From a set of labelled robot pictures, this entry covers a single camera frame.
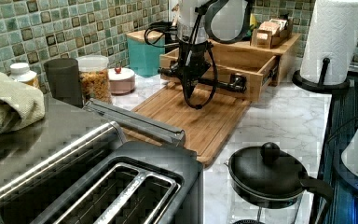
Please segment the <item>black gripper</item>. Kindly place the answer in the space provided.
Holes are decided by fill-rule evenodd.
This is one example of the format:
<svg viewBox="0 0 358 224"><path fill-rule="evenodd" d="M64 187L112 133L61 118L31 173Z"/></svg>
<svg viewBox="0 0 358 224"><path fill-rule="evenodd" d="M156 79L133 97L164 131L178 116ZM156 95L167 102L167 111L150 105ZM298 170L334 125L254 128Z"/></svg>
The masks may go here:
<svg viewBox="0 0 358 224"><path fill-rule="evenodd" d="M211 44L189 44L179 42L179 56L175 63L171 63L170 70L173 77L177 77L183 87L184 97L189 100L199 79L211 67L206 61L205 53L211 49Z"/></svg>

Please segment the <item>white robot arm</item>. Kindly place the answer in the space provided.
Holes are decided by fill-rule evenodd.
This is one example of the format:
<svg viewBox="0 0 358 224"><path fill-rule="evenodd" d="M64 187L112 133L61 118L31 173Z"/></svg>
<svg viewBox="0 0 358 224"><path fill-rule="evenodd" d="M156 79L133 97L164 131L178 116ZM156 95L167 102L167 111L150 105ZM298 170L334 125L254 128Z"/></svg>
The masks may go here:
<svg viewBox="0 0 358 224"><path fill-rule="evenodd" d="M242 91L241 80L234 77L228 83L217 80L210 39L231 44L245 38L250 29L253 0L178 0L179 15L176 37L179 42L178 60L170 74L177 77L189 99L198 83Z"/></svg>

